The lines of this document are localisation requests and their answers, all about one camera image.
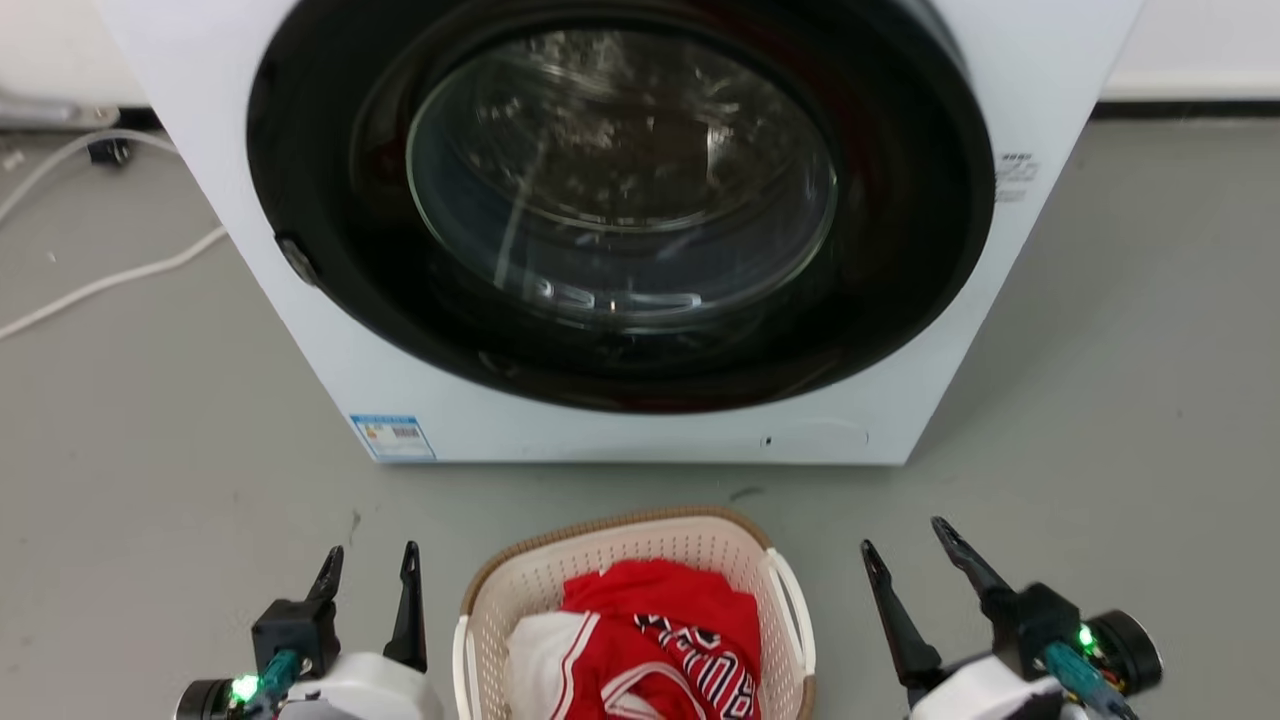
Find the front-loading washing machine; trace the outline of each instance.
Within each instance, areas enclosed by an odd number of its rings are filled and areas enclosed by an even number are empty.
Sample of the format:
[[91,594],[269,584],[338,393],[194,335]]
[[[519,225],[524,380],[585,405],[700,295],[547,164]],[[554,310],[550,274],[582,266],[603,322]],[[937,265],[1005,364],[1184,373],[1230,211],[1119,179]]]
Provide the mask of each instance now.
[[906,461],[1140,0],[101,0],[380,461]]

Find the barcode sticker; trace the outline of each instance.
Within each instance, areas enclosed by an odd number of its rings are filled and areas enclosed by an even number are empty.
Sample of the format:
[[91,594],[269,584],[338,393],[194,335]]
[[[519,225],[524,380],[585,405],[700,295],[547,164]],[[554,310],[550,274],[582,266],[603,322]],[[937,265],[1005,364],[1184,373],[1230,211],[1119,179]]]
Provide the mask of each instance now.
[[1032,152],[1001,152],[996,158],[996,202],[1021,202],[1039,176]]
[[435,451],[412,415],[352,415],[356,432],[376,460],[431,461]]

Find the electrical cord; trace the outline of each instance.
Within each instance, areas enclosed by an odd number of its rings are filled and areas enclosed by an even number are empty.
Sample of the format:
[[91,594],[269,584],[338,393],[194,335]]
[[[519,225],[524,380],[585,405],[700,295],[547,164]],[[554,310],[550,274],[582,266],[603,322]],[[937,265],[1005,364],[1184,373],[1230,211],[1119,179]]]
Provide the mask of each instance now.
[[[178,154],[178,149],[172,142],[137,131],[106,129],[78,137],[55,150],[49,158],[45,159],[44,163],[37,165],[36,169],[32,170],[29,176],[27,176],[27,179],[22,181],[18,188],[14,190],[13,193],[10,193],[9,197],[3,204],[0,204],[0,227],[3,227],[4,222],[9,218],[9,215],[13,214],[14,209],[18,206],[22,199],[26,197],[32,191],[32,188],[35,188],[40,183],[40,181],[45,178],[45,176],[52,172],[54,168],[56,168],[69,158],[74,156],[77,152],[84,150],[90,145],[104,140],[132,140],[142,142],[145,145],[159,147],[161,150],[173,152],[175,155]],[[104,290],[109,290],[150,275],[168,273],[169,270],[180,268],[187,263],[195,260],[197,256],[200,256],[200,254],[212,247],[214,243],[216,243],[219,240],[224,237],[227,237],[227,228],[218,228],[206,234],[205,237],[200,238],[200,241],[197,241],[187,250],[179,252],[178,255],[174,255],[173,258],[169,258],[168,260],[160,260],[157,263],[151,263],[148,265],[142,265],[141,268],[133,268],[132,270],[124,270],[123,273],[116,273],[114,275],[109,275],[102,279],[95,281],[74,292],[70,292],[60,297],[59,300],[55,300],[54,302],[50,302],[49,305],[41,307],[40,310],[36,310],[35,313],[31,313],[29,315],[19,318],[9,323],[8,325],[0,327],[0,341],[4,341],[5,338],[17,334],[29,328],[31,325],[35,325],[36,323],[46,318],[50,318],[65,310],[67,307],[70,307],[72,305],[76,305],[77,302],[87,297],[97,295]]]
[[289,694],[289,688],[302,674],[302,659],[292,650],[282,650],[266,665],[253,697],[244,706],[243,716],[248,720],[275,717],[280,703]]
[[1050,675],[1057,678],[1062,687],[1079,697],[1087,707],[1120,720],[1138,720],[1124,694],[1111,687],[1097,667],[1066,643],[1050,643],[1044,648],[1044,665]]

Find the concrete floor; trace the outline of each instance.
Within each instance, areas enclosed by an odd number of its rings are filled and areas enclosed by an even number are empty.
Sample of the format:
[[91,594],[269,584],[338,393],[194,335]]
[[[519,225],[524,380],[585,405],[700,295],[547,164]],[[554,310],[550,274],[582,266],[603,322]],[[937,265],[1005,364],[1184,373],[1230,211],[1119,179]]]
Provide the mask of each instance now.
[[[22,143],[33,159],[51,146]],[[0,196],[32,165],[0,173]],[[932,514],[1015,584],[1142,619],[1167,662],[1144,717],[1270,717],[1277,168],[1280,124],[1091,127],[899,470],[379,468],[230,243],[110,291],[0,343],[3,715],[169,716],[189,680],[251,667],[248,625],[303,594],[337,543],[343,644],[378,650],[406,539],[422,547],[431,673],[451,706],[457,605],[493,552],[580,520],[721,503],[759,521],[805,587],[819,717],[905,710],[864,537],[943,657],[989,641]],[[0,324],[215,223],[175,159],[67,167],[0,228]]]

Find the washing machine door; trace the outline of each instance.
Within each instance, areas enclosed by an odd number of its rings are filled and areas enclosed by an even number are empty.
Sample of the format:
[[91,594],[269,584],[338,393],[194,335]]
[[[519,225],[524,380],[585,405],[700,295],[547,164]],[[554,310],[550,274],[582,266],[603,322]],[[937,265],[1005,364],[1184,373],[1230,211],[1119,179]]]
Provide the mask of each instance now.
[[901,0],[303,0],[252,177],[303,279],[548,402],[699,413],[924,329],[986,241],[992,152]]

